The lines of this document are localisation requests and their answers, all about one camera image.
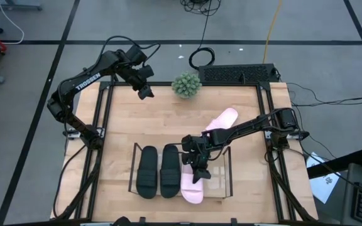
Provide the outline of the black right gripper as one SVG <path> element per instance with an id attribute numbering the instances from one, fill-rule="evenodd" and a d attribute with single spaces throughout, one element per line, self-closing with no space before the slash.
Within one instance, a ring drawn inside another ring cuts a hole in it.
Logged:
<path id="1" fill-rule="evenodd" d="M 211 174 L 207 170 L 209 159 L 209 138 L 207 136 L 187 135 L 182 138 L 182 163 L 190 164 L 193 172 L 193 184 L 201 178 L 211 179 Z"/>

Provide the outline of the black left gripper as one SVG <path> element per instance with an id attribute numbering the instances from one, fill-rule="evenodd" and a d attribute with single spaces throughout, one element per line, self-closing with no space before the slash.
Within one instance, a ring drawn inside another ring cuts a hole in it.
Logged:
<path id="1" fill-rule="evenodd" d="M 126 82 L 132 86 L 134 91 L 138 92 L 138 97 L 144 100 L 146 97 L 154 97 L 150 86 L 146 90 L 141 90 L 147 84 L 147 78 L 154 76 L 150 65 L 142 66 L 139 69 L 129 68 L 126 71 Z"/>

